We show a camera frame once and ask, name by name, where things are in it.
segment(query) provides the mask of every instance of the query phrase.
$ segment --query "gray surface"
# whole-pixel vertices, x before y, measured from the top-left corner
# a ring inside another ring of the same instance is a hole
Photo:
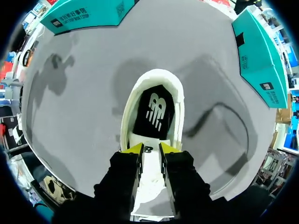
[[[253,180],[275,110],[240,77],[231,20],[217,9],[197,0],[141,0],[117,28],[58,36],[46,29],[39,41],[24,87],[25,135],[69,186],[93,196],[119,149],[130,91],[154,68],[183,84],[183,149],[211,184],[212,197],[230,199]],[[191,131],[203,115],[200,130]]]

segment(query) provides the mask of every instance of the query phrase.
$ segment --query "shoe tongue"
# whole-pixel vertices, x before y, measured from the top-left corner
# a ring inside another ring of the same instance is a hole
[[[130,147],[135,146],[139,143],[144,144],[143,150],[143,172],[142,178],[146,182],[155,182],[157,179],[163,178],[161,174],[161,161],[160,161],[160,151],[159,144],[164,142],[165,144],[170,145],[170,140],[160,140],[150,137],[141,136],[138,134],[130,133],[129,134]]]

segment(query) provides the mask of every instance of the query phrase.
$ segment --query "table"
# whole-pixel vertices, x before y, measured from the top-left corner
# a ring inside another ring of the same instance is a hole
[[[183,149],[211,184],[213,199],[235,197],[263,162],[276,110],[241,78],[231,22],[197,0],[141,0],[119,27],[57,36],[46,29],[26,71],[26,140],[59,180],[93,196],[120,147],[121,117],[136,80],[166,69],[184,87],[184,132],[209,114],[194,137],[184,134]],[[155,215],[165,203],[157,199],[140,212]]]

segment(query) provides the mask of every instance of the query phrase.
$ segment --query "merchandise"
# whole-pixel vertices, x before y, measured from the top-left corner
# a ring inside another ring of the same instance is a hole
[[[135,209],[138,204],[155,199],[165,188],[159,143],[181,149],[184,116],[183,86],[175,75],[154,69],[137,80],[121,122],[122,151],[141,142],[144,144],[143,173]]]

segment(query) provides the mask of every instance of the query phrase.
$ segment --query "black label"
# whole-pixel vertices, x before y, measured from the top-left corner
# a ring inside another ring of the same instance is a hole
[[[51,21],[51,23],[55,26],[55,27],[62,27],[63,25],[62,25],[62,23],[58,20],[58,19],[53,19],[52,21]]]
[[[240,33],[238,36],[235,37],[235,40],[237,42],[237,47],[240,47],[242,46],[244,43],[245,43],[245,40],[244,40],[244,33]]]
[[[260,84],[263,90],[273,90],[273,85],[272,83],[262,83]]]

